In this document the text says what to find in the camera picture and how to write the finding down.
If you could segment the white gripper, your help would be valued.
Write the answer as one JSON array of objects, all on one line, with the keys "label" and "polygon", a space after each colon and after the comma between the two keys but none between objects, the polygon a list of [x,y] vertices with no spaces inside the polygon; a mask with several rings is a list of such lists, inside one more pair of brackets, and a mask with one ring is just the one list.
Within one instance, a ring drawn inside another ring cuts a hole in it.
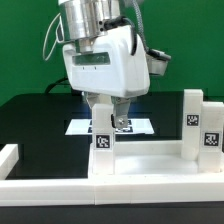
[{"label": "white gripper", "polygon": [[80,54],[73,44],[63,46],[63,58],[71,87],[85,91],[90,108],[95,104],[113,104],[114,128],[128,126],[129,98],[145,95],[150,86],[146,56],[140,37],[133,46],[129,25],[111,29],[95,39],[93,53]]}]

